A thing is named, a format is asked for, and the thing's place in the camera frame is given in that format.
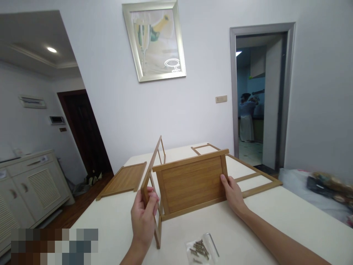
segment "white cabinet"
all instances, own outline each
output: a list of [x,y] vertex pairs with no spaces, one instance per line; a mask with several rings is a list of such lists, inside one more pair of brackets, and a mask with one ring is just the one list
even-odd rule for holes
[[0,251],[11,243],[11,229],[31,227],[34,223],[13,181],[0,181]]
[[39,221],[69,194],[57,175],[54,163],[29,170],[13,177],[17,188],[36,221]]
[[53,150],[0,163],[0,256],[11,229],[34,228],[67,201],[75,202]]

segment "cabinet handle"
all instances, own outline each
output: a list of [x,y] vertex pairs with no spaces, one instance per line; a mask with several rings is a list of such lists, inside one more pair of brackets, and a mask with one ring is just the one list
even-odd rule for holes
[[14,199],[16,199],[17,198],[16,191],[14,191],[13,189],[10,189],[10,192],[12,193],[12,196],[14,197]]
[[22,187],[25,189],[25,192],[28,192],[28,187],[27,187],[27,185],[24,184],[24,183],[21,183],[21,185],[22,185]]
[[27,165],[27,166],[33,166],[33,165],[38,164],[38,163],[40,163],[40,160],[39,160],[39,161],[36,161],[36,162],[33,162],[33,163],[31,163],[31,164],[29,164],[29,165]]

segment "wooden board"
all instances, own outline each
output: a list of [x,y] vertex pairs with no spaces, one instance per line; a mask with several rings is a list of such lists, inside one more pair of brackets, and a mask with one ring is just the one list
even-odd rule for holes
[[111,196],[127,191],[136,192],[139,188],[139,184],[145,171],[147,162],[121,167],[118,173],[111,179],[111,181],[105,186],[102,192],[97,196],[96,201],[99,201],[102,197]]
[[226,149],[152,168],[161,191],[162,220],[226,200],[220,175],[228,176],[228,153]]
[[[161,156],[160,156],[160,153],[159,153],[159,144],[160,143],[162,143],[162,149],[163,149],[163,153],[164,153],[164,163],[165,163],[164,146],[163,146],[163,142],[162,142],[162,136],[160,136],[159,140],[157,142],[156,148],[154,149],[151,161],[150,161],[150,163],[148,165],[146,175],[145,175],[145,177],[144,177],[144,179],[142,181],[142,184],[141,184],[141,194],[142,194],[143,204],[145,205],[145,208],[146,208],[148,200],[149,200],[149,195],[148,195],[148,191],[147,191],[148,181],[151,180],[152,186],[155,187],[154,182],[153,182],[153,178],[152,178],[152,167],[153,167],[153,164],[154,164],[154,160],[156,159],[157,153],[158,153],[158,156],[159,156],[159,160],[162,163]],[[161,202],[162,202],[162,200],[160,200],[160,204],[158,204],[158,212],[159,212],[158,222],[156,221],[156,219],[154,219],[154,238],[156,240],[157,249],[161,248],[162,212],[163,212],[163,208],[162,208]]]
[[[214,145],[212,145],[210,143],[207,143],[207,145],[191,147],[191,149],[193,149],[195,151],[195,153],[197,153],[200,156],[200,153],[196,149],[201,148],[201,147],[206,147],[206,146],[211,146],[211,147],[213,147],[214,149],[216,149],[218,151],[220,150],[219,148],[215,147]],[[267,191],[269,189],[272,189],[272,188],[275,188],[275,187],[283,185],[283,183],[281,181],[279,181],[278,179],[275,179],[274,177],[262,172],[261,170],[257,169],[256,167],[253,167],[253,166],[245,163],[244,161],[241,161],[240,159],[232,156],[231,154],[228,153],[227,156],[229,156],[230,158],[238,161],[239,163],[243,164],[244,166],[247,166],[248,168],[250,168],[250,169],[252,169],[253,171],[256,172],[256,173],[253,173],[253,174],[250,174],[250,175],[247,175],[247,176],[243,176],[243,177],[237,178],[237,179],[235,179],[236,182],[247,180],[247,179],[250,179],[250,178],[253,178],[253,177],[257,177],[257,176],[260,176],[260,175],[264,176],[264,177],[266,177],[266,178],[268,178],[269,180],[272,181],[271,183],[267,183],[265,185],[261,185],[261,186],[256,187],[256,188],[253,188],[253,189],[250,189],[250,190],[247,190],[247,191],[243,191],[242,192],[243,198],[246,198],[246,197],[258,194],[260,192]]]

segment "cabinet drawer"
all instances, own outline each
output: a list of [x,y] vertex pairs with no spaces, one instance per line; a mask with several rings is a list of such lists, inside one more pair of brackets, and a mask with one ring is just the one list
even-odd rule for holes
[[13,164],[11,166],[7,166],[6,168],[8,170],[8,173],[11,176],[16,176],[18,174],[21,174],[31,169],[34,169],[36,167],[42,166],[51,161],[53,161],[53,156],[51,153],[48,153],[45,155],[37,156],[35,158],[31,158],[31,159]]

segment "air vent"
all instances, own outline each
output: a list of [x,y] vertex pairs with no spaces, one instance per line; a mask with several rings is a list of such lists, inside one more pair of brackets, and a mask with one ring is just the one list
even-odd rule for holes
[[19,95],[18,96],[23,107],[33,108],[33,109],[46,109],[44,99],[35,96]]
[[46,209],[60,198],[59,191],[48,169],[28,177],[43,208]]
[[19,224],[0,196],[0,243],[11,235],[11,229],[14,228],[19,228]]

